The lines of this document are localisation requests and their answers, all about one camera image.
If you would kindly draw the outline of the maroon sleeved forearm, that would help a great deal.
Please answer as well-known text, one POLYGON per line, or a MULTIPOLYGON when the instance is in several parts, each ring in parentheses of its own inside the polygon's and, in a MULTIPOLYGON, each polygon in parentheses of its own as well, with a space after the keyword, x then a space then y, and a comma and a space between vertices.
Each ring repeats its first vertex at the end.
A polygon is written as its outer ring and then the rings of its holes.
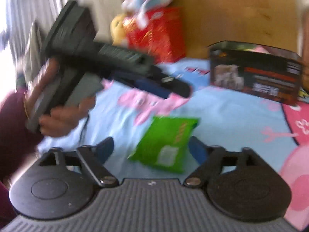
POLYGON ((43 135, 33 134, 25 126, 24 100, 25 91, 20 90, 8 94, 1 103, 1 228, 16 217, 3 180, 10 177, 43 140, 43 135))

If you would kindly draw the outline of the person's left hand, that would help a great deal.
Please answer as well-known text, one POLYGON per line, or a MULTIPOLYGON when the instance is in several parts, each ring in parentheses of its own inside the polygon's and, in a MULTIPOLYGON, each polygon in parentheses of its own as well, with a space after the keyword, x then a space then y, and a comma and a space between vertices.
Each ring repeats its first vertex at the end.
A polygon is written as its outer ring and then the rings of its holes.
MULTIPOLYGON (((25 94, 24 105, 27 115, 30 115, 32 112, 45 87, 54 80, 58 69, 58 62, 54 58, 49 59, 41 68, 38 76, 35 78, 31 92, 25 94)), ((68 135, 78 126, 80 120, 88 116, 95 103, 96 97, 93 96, 83 99, 77 106, 57 106, 52 108, 48 115, 39 117, 41 134, 54 138, 68 135)))

